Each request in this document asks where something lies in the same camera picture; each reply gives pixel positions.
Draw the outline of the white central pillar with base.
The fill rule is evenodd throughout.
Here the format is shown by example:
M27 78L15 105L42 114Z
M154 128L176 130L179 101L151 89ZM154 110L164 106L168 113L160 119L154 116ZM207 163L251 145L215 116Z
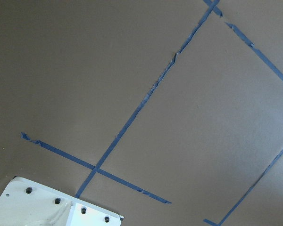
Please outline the white central pillar with base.
M119 226L124 217L26 178L0 196L0 226Z

